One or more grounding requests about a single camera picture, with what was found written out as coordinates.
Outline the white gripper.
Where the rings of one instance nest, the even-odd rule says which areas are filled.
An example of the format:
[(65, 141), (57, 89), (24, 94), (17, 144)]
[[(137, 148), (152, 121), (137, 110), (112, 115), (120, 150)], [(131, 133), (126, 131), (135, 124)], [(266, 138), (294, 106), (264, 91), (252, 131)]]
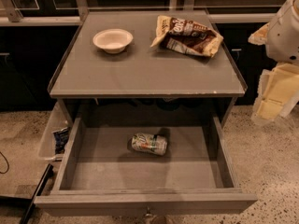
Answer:
[(299, 102), (299, 0), (286, 0), (269, 22), (249, 36), (253, 45), (265, 45), (267, 56), (277, 62), (263, 70), (251, 119), (265, 125), (286, 118)]

